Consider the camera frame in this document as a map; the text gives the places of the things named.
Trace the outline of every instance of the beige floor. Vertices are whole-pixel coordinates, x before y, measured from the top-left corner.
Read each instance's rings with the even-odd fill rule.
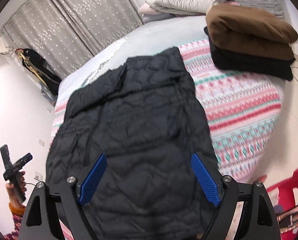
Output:
[[[298,69],[293,68],[298,79]],[[267,174],[265,186],[269,187],[292,176],[298,168],[298,82],[286,83],[285,100],[276,130],[268,142],[266,154],[253,179]]]

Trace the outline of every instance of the gray curtain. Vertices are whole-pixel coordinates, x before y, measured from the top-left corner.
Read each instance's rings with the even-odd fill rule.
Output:
[[[131,0],[29,0],[3,34],[14,48],[33,48],[65,78],[141,25]]]

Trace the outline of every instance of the black quilted jacket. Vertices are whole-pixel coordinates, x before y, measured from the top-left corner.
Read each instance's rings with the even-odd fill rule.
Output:
[[[191,169],[196,151],[217,166],[193,79],[171,48],[128,58],[72,94],[47,183],[60,184],[105,153],[107,169],[84,207],[99,239],[185,239],[202,233],[215,210]]]

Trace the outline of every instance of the blue textured pad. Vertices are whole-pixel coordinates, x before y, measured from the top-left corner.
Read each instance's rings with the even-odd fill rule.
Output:
[[[208,201],[218,207],[221,202],[218,186],[196,153],[191,157],[191,167]]]
[[[81,206],[84,206],[91,201],[106,168],[107,158],[102,154],[80,186],[80,197],[78,202]]]

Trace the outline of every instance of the brown garment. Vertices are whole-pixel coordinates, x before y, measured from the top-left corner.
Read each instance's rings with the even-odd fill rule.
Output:
[[[260,57],[294,58],[289,44],[298,39],[298,33],[266,10],[221,3],[211,7],[206,22],[218,48]]]

